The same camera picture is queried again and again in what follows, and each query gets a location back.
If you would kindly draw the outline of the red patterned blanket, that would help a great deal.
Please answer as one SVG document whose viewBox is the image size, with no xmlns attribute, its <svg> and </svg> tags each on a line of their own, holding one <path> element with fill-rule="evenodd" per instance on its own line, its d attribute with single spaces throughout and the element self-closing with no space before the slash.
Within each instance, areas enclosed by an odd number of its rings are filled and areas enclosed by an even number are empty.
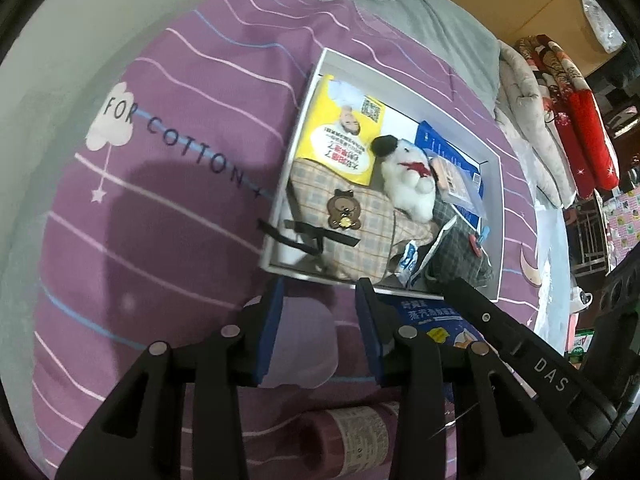
<svg viewBox="0 0 640 480">
<path fill-rule="evenodd" d="M 532 69 L 544 109 L 552 116 L 577 195 L 611 191 L 620 168 L 600 110 L 586 78 L 560 45 L 546 35 L 518 40 L 515 50 Z"/>
</svg>

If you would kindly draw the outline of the beige plaid pouch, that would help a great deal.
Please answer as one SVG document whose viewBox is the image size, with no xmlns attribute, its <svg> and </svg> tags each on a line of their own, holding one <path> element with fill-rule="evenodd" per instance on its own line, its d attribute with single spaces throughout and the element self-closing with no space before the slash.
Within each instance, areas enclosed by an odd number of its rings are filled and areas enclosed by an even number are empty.
<svg viewBox="0 0 640 480">
<path fill-rule="evenodd" d="M 328 226 L 326 203 L 336 188 L 354 192 L 361 206 L 359 230 L 334 230 Z M 433 221 L 412 221 L 384 193 L 353 184 L 308 159 L 292 163 L 288 203 L 295 220 L 326 231 L 320 268 L 339 280 L 370 278 L 378 283 L 392 272 L 393 258 L 402 256 L 410 240 L 419 247 L 427 246 L 439 231 Z"/>
</svg>

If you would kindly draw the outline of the purple label bottle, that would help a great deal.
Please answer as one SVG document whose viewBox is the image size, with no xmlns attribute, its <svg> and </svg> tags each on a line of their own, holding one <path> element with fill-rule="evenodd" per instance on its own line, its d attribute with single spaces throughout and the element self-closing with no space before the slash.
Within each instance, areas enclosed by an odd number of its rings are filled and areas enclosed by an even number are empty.
<svg viewBox="0 0 640 480">
<path fill-rule="evenodd" d="M 303 414 L 300 452 L 318 479 L 359 474 L 392 461 L 399 403 L 334 408 Z"/>
</svg>

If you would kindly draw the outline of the white blue band-aid packet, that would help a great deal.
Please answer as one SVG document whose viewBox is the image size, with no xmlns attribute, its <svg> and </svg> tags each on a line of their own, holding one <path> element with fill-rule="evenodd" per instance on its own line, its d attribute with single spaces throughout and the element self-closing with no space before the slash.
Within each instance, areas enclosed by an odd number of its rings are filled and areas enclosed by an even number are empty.
<svg viewBox="0 0 640 480">
<path fill-rule="evenodd" d="M 405 246 L 394 271 L 394 275 L 403 288 L 410 288 L 420 278 L 421 273 L 434 258 L 442 241 L 447 237 L 457 220 L 457 217 L 451 218 L 440 228 L 435 239 L 427 246 L 427 251 L 423 256 L 420 256 L 420 248 L 415 240 L 410 240 Z"/>
</svg>

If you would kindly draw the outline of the yellow booklet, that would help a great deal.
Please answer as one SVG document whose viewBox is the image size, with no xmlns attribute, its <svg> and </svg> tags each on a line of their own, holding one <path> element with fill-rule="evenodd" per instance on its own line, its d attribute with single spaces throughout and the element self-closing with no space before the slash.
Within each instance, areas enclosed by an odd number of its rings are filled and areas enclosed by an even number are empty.
<svg viewBox="0 0 640 480">
<path fill-rule="evenodd" d="M 381 133 L 386 107 L 353 84 L 323 75 L 314 90 L 295 157 L 312 160 L 353 184 L 371 182 L 371 143 Z"/>
</svg>

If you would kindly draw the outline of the grey blanket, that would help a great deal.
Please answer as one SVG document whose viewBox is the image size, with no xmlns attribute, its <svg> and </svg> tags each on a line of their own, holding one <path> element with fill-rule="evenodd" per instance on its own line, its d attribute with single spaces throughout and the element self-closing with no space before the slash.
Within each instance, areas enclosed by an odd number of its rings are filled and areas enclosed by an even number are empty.
<svg viewBox="0 0 640 480">
<path fill-rule="evenodd" d="M 416 40 L 447 63 L 490 112 L 499 89 L 497 37 L 450 0 L 354 0 L 360 10 Z"/>
</svg>

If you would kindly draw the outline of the lilac soft pad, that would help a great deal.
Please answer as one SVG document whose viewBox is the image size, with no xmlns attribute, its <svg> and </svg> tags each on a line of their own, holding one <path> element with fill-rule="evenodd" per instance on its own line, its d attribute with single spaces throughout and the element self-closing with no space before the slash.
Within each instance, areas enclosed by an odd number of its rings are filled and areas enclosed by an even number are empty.
<svg viewBox="0 0 640 480">
<path fill-rule="evenodd" d="M 267 373 L 244 372 L 241 385 L 315 389 L 333 376 L 337 364 L 337 329 L 329 309 L 314 298 L 284 297 Z"/>
</svg>

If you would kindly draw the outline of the clear barcode packet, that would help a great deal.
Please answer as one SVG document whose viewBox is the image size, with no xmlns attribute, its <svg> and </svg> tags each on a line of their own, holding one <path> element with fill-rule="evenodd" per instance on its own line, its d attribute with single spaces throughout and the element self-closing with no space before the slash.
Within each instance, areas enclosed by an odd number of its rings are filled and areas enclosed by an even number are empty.
<svg viewBox="0 0 640 480">
<path fill-rule="evenodd" d="M 469 173 L 439 155 L 430 157 L 440 197 L 445 203 L 464 209 L 478 218 L 486 217 L 483 199 Z"/>
</svg>

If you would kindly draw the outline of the purple striped bed sheet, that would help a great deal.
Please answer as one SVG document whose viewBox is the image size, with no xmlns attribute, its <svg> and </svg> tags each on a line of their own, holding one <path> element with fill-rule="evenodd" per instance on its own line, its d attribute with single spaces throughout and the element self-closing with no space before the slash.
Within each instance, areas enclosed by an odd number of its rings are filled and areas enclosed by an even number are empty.
<svg viewBox="0 0 640 480">
<path fill-rule="evenodd" d="M 497 154 L 496 303 L 536 323 L 538 292 L 520 266 L 537 241 L 523 169 L 494 111 L 447 63 L 354 0 L 205 0 L 126 68 L 100 107 L 124 137 L 80 141 L 47 210 L 32 400 L 48 478 L 149 344 L 200 341 L 264 289 L 257 222 L 325 48 L 430 99 Z"/>
</svg>

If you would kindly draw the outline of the blue steam eye mask pack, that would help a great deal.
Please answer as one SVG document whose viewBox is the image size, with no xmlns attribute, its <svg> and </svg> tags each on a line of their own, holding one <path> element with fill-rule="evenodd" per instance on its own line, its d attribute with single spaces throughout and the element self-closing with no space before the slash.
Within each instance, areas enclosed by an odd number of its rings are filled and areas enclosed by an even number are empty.
<svg viewBox="0 0 640 480">
<path fill-rule="evenodd" d="M 378 299 L 397 311 L 402 324 L 426 333 L 438 344 L 465 349 L 483 340 L 480 332 L 445 301 L 390 295 Z"/>
</svg>

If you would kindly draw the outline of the blue eye mask packet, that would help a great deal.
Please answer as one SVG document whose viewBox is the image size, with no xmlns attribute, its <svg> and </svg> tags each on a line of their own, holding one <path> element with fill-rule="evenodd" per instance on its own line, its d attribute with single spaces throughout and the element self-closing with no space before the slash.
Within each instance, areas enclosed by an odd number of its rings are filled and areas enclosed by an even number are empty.
<svg viewBox="0 0 640 480">
<path fill-rule="evenodd" d="M 480 167 L 469 162 L 461 152 L 445 140 L 428 122 L 420 122 L 418 125 L 416 146 L 424 151 L 428 161 L 430 161 L 431 156 L 439 155 L 467 171 L 477 185 L 480 197 L 484 198 L 484 181 L 480 175 Z M 473 230 L 480 232 L 484 218 L 478 218 L 462 208 L 453 207 Z"/>
</svg>

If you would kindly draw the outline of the brown bear charm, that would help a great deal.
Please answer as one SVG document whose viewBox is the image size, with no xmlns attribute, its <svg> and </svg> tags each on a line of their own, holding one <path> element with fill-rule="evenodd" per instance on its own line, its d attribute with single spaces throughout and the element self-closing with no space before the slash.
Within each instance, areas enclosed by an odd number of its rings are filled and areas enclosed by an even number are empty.
<svg viewBox="0 0 640 480">
<path fill-rule="evenodd" d="M 326 203 L 328 226 L 334 230 L 359 230 L 361 228 L 361 206 L 352 190 L 334 190 L 334 195 Z"/>
</svg>

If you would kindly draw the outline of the black white plush toy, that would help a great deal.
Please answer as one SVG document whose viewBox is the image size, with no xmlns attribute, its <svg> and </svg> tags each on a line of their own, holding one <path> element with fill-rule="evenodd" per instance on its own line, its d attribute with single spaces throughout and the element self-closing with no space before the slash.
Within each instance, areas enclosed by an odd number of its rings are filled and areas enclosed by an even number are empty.
<svg viewBox="0 0 640 480">
<path fill-rule="evenodd" d="M 394 207 L 414 222 L 430 222 L 436 182 L 424 151 L 404 139 L 377 136 L 371 152 L 380 161 L 384 192 Z"/>
</svg>

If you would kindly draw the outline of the green plaid pouch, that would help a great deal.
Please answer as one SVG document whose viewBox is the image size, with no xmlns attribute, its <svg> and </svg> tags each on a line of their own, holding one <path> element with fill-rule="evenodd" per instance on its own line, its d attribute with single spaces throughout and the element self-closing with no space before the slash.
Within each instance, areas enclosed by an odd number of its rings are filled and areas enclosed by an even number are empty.
<svg viewBox="0 0 640 480">
<path fill-rule="evenodd" d="M 433 220 L 443 228 L 451 219 L 454 224 L 442 236 L 424 271 L 426 289 L 432 294 L 439 294 L 440 284 L 454 278 L 463 278 L 475 287 L 485 287 L 494 277 L 488 255 L 477 257 L 472 249 L 473 229 L 453 206 L 437 197 Z"/>
</svg>

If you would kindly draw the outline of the white cardboard box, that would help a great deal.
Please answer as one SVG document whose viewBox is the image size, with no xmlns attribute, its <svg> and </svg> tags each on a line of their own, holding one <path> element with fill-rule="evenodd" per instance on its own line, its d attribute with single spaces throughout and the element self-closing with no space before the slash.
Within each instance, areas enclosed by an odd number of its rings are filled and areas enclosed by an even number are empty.
<svg viewBox="0 0 640 480">
<path fill-rule="evenodd" d="M 478 131 L 324 49 L 265 225 L 262 268 L 328 285 L 368 278 L 415 297 L 461 276 L 496 299 L 503 234 L 500 162 Z"/>
</svg>

